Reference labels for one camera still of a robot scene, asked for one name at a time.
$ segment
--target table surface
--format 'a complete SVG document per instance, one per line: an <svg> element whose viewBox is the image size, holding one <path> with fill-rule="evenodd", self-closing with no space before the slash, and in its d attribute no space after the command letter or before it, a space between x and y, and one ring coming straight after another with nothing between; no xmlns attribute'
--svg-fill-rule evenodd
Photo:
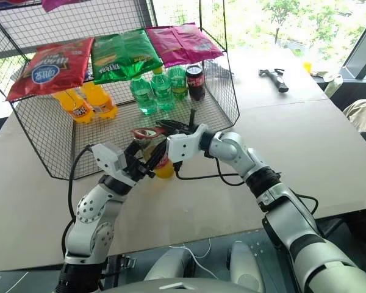
<svg viewBox="0 0 366 293"><path fill-rule="evenodd" d="M316 217L366 208L366 143L293 56L273 55L289 60L284 63L289 92L279 95L268 79L254 74L265 56L247 58L245 74L234 71L241 116L232 130L282 172L293 190L319 199ZM214 161L203 156L181 169L182 176L216 172ZM74 182L74 204L100 176ZM63 261L60 239L70 219L67 184L49 177L11 115L0 132L0 270ZM262 217L246 186L230 187L219 179L146 178L121 210L110 254L255 230Z"/></svg>

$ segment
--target metal grid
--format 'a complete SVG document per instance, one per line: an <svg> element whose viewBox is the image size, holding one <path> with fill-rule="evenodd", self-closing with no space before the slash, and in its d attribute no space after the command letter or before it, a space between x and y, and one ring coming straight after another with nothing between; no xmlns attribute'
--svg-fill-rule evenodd
<svg viewBox="0 0 366 293"><path fill-rule="evenodd" d="M51 95L24 99L12 107L50 176L69 178L73 119Z"/></svg>
<svg viewBox="0 0 366 293"><path fill-rule="evenodd" d="M23 53L41 45L119 34L152 26L145 0L92 0L63 5L46 13L34 5L0 11L0 23Z"/></svg>
<svg viewBox="0 0 366 293"><path fill-rule="evenodd" d="M236 95L229 69L228 54L217 59L203 62L206 88L212 93L214 99L228 117L230 124L234 125L240 113L237 107Z"/></svg>
<svg viewBox="0 0 366 293"><path fill-rule="evenodd" d="M9 9L16 9L16 8L25 7L25 6L40 5L41 3L42 3L41 0L29 0L29 1L26 1L26 2L23 2L23 3L20 3L18 5L8 6L8 7L3 8L3 9L0 8L0 10L9 10Z"/></svg>
<svg viewBox="0 0 366 293"><path fill-rule="evenodd" d="M212 2L223 5L222 0ZM200 19L200 12L206 14L207 5L210 5L203 0L92 0L45 13L38 3L30 1L19 8L0 10L0 90L4 94L21 72L23 64L41 45L155 25L179 25L194 21L200 26L205 23L204 19ZM203 29L205 34L225 51L224 24L214 16L206 23L210 26L208 30ZM49 174L68 179L73 158L86 144L111 141L125 148L132 140L131 129L154 126L156 120L161 118L188 122L191 108L197 110L197 123L206 123L214 130L232 126L239 117L239 110L228 55L225 56L226 63L222 57L203 62L207 89L205 99L200 102L190 99L177 101L176 108L167 114L159 110L150 117L142 115L133 101L130 82L102 85L114 102L120 105L117 118L112 120L95 116L90 124L74 123L51 95L22 99L12 106ZM91 62L88 64L88 75L92 79ZM150 80L151 73L144 74L144 77ZM92 155L86 153L77 166L75 178L98 171Z"/></svg>
<svg viewBox="0 0 366 293"><path fill-rule="evenodd" d="M226 44L224 0L200 0L202 30L215 41L223 51L228 50Z"/></svg>
<svg viewBox="0 0 366 293"><path fill-rule="evenodd" d="M198 1L153 0L153 6L159 26L180 26L192 22L200 26Z"/></svg>
<svg viewBox="0 0 366 293"><path fill-rule="evenodd" d="M76 123L75 155L88 143L112 142L125 149L133 140L131 129L139 127L153 127L160 119L174 119L188 123L190 109L196 110L196 123L206 123L212 129L223 129L230 126L228 118L217 106L209 92L206 92L202 101L176 101L176 107L169 113L160 110L150 116L143 115L137 103L130 103L119 107L115 119L101 119L96 117L90 124ZM76 167L75 178L87 176L100 171L92 154L84 154Z"/></svg>
<svg viewBox="0 0 366 293"><path fill-rule="evenodd" d="M10 56L7 51L16 52L15 56ZM0 27L0 90L5 95L8 94L16 76L13 74L26 63L25 56L21 55L17 48L11 44L10 39Z"/></svg>

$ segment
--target chip bag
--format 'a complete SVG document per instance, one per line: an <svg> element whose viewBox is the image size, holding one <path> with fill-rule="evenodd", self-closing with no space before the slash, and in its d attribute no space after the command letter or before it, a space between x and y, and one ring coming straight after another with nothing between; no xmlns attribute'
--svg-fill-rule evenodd
<svg viewBox="0 0 366 293"><path fill-rule="evenodd" d="M150 27L146 31L165 67L193 64L223 55L195 23Z"/></svg>
<svg viewBox="0 0 366 293"><path fill-rule="evenodd" d="M72 3L85 2L89 0L42 0L42 7L46 12L57 8L58 6Z"/></svg>
<svg viewBox="0 0 366 293"><path fill-rule="evenodd" d="M0 0L0 9L20 5L28 0Z"/></svg>
<svg viewBox="0 0 366 293"><path fill-rule="evenodd" d="M38 48L34 58L12 85L7 101L45 95L83 84L94 38Z"/></svg>
<svg viewBox="0 0 366 293"><path fill-rule="evenodd" d="M95 84L128 81L162 66L144 29L96 38L91 59Z"/></svg>

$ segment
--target green soda bottle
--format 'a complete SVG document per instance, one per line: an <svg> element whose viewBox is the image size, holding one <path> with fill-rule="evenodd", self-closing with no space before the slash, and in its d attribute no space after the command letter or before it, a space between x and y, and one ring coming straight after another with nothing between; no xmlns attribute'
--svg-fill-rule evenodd
<svg viewBox="0 0 366 293"><path fill-rule="evenodd" d="M175 107L175 101L171 91L171 83L163 74L161 67L153 70L151 85L159 108L163 109L164 112L172 110Z"/></svg>
<svg viewBox="0 0 366 293"><path fill-rule="evenodd" d="M188 90L184 68L180 65L171 67L168 69L167 74L171 81L171 89L174 98L178 101L186 99Z"/></svg>
<svg viewBox="0 0 366 293"><path fill-rule="evenodd" d="M149 82L140 75L135 76L130 83L130 90L138 102L138 108L145 115L157 112L157 103L153 97L152 88Z"/></svg>

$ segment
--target yellow cup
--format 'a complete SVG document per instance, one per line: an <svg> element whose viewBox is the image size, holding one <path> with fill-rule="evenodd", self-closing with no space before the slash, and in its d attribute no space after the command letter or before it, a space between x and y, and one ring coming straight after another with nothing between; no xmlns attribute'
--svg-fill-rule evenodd
<svg viewBox="0 0 366 293"><path fill-rule="evenodd" d="M310 62L304 62L303 67L309 74L312 73L312 64Z"/></svg>

